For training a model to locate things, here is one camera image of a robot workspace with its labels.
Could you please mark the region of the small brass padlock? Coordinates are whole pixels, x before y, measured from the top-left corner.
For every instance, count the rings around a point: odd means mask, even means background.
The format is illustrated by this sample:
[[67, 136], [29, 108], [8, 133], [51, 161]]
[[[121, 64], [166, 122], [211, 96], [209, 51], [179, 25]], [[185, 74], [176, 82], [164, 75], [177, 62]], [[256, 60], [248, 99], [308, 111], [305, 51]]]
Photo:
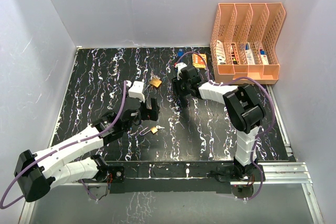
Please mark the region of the small brass padlock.
[[148, 133], [152, 133], [152, 134], [155, 134], [156, 132], [158, 131], [158, 128], [156, 126], [152, 127], [152, 128], [144, 128], [140, 133], [139, 135], [140, 136], [145, 136], [146, 134]]

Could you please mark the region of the large brass padlock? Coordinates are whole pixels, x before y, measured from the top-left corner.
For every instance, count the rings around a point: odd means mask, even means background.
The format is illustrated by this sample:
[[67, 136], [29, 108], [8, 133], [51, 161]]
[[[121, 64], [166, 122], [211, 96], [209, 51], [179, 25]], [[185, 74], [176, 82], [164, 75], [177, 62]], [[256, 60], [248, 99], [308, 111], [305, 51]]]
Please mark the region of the large brass padlock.
[[148, 83], [145, 83], [143, 92], [145, 93], [149, 87], [154, 87], [158, 89], [161, 86], [161, 84], [162, 84], [162, 80], [160, 78], [154, 77]]

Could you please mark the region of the silver key bunch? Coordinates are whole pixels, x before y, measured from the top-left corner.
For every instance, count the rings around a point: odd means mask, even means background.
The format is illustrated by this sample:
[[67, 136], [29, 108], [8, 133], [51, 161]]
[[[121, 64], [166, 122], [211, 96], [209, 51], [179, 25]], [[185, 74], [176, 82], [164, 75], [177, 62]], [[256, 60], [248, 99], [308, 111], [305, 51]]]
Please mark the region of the silver key bunch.
[[158, 79], [158, 80], [161, 79], [158, 75], [154, 74], [153, 72], [151, 72], [151, 78], [152, 79]]

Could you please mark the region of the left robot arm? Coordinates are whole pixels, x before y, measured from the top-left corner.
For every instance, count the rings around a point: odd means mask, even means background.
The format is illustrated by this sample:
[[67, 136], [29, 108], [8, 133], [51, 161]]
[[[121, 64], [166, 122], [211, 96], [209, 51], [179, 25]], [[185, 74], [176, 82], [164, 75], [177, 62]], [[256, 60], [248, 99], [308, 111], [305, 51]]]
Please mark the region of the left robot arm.
[[81, 179], [98, 182], [108, 177], [109, 168], [101, 155], [82, 161], [76, 159], [120, 139], [131, 127], [142, 121], [157, 121], [160, 107], [156, 98], [151, 105], [126, 97], [121, 113], [109, 110], [78, 134], [43, 151], [20, 153], [14, 176], [27, 202], [44, 197], [51, 189]]

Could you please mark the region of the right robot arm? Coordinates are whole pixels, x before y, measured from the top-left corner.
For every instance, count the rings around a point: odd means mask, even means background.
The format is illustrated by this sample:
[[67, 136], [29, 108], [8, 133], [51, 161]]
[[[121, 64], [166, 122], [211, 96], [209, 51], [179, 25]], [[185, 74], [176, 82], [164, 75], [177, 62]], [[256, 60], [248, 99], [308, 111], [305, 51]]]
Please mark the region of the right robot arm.
[[217, 167], [210, 176], [221, 182], [233, 179], [259, 178], [264, 181], [263, 168], [257, 164], [256, 136], [266, 112], [250, 84], [230, 86], [203, 80], [194, 66], [177, 63], [177, 76], [172, 79], [173, 91], [179, 98], [191, 95], [225, 105], [237, 134], [233, 162]]

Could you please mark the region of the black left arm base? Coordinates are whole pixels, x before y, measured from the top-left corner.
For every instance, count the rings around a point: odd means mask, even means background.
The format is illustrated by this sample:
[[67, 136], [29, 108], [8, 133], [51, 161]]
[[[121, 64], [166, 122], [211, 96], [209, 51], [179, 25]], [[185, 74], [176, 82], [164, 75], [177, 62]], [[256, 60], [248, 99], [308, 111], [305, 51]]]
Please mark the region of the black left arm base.
[[114, 165], [96, 166], [93, 175], [83, 175], [81, 179], [107, 184], [122, 183], [125, 180], [125, 168]]

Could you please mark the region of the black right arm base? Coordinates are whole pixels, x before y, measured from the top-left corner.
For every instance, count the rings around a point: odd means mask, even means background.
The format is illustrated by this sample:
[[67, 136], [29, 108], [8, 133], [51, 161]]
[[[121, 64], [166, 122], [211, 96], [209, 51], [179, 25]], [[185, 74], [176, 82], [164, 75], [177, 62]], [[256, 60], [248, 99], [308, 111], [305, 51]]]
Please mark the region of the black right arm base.
[[260, 170], [254, 165], [249, 165], [247, 168], [236, 166], [233, 163], [218, 165], [210, 170], [206, 177], [214, 178], [218, 182], [261, 182], [265, 181], [265, 175], [260, 173]]

